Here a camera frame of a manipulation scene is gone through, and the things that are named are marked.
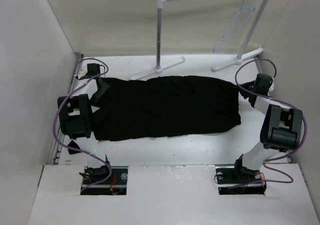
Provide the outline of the black trousers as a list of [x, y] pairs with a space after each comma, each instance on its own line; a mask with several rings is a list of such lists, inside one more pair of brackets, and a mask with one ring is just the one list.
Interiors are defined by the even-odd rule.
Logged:
[[98, 141], [218, 134], [241, 124], [239, 91], [222, 79], [190, 75], [102, 81], [108, 88], [93, 103]]

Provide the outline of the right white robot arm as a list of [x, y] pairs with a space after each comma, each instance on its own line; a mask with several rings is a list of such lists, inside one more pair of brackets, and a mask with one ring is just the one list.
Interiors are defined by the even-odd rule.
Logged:
[[297, 108], [274, 100], [268, 96], [273, 77], [259, 73], [255, 81], [238, 87], [250, 105], [265, 115], [259, 142], [242, 154], [233, 167], [217, 166], [214, 181], [230, 189], [256, 185], [265, 186], [266, 177], [260, 168], [267, 160], [280, 154], [296, 150], [300, 145], [303, 113]]

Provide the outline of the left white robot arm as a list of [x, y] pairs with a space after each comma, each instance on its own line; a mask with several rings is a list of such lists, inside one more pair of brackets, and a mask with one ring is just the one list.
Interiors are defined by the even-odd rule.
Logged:
[[103, 72], [98, 72], [84, 79], [80, 85], [70, 91], [67, 96], [59, 97], [58, 109], [53, 119], [52, 133], [55, 141], [63, 148], [73, 152], [86, 154], [103, 163], [96, 172], [91, 169], [81, 174], [89, 184], [81, 191], [99, 184], [108, 184], [112, 180], [112, 168], [108, 158], [96, 155], [98, 141], [93, 133], [93, 111], [90, 99], [98, 91], [96, 79], [108, 73], [109, 67], [99, 59], [89, 57], [86, 59], [99, 62], [97, 68], [103, 67]]

